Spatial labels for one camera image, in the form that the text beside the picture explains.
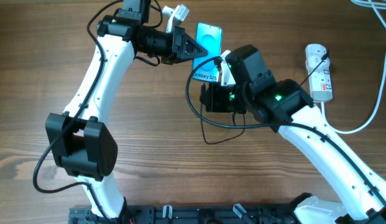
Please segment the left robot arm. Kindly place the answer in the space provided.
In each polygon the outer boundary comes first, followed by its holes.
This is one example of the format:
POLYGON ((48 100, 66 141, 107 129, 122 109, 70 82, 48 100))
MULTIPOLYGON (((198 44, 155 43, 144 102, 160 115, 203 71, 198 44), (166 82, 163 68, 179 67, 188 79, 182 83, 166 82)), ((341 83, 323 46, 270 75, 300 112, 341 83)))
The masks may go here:
POLYGON ((96 49, 86 75, 63 113, 50 114, 45 123, 50 142, 45 153, 75 178, 91 202, 71 223, 134 222, 113 175, 118 148, 107 127, 109 115, 123 76, 140 53, 167 65, 207 55, 182 28, 188 12, 182 4, 123 1, 114 14, 93 17, 96 49))

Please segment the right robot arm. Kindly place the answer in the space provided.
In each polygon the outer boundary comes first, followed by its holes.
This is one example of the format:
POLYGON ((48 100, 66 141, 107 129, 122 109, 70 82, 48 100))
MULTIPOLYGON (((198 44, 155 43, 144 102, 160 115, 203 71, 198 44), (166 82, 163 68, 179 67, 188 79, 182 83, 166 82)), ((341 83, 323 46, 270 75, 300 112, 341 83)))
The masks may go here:
POLYGON ((294 80, 276 81, 252 45, 208 59, 222 82, 203 90, 214 113, 251 113, 256 128, 271 128, 320 172, 338 202, 304 193, 290 208, 298 223, 386 223, 386 180, 342 140, 312 97, 294 80))

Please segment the Samsung Galaxy smartphone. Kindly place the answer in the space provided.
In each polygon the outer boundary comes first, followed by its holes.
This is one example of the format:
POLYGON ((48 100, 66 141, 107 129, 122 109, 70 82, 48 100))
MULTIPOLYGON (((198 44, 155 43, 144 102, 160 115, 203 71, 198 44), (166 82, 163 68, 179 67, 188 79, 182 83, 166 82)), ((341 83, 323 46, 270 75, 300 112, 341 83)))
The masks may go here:
MULTIPOLYGON (((222 42, 223 30, 220 27, 205 24, 199 22, 196 28, 196 42, 204 47, 208 54, 207 56, 196 58, 193 60, 193 69, 205 60, 220 56, 221 42, 222 42)), ((210 61, 201 66, 193 75, 195 80, 203 82, 216 82, 218 69, 216 68, 214 61, 210 61)))

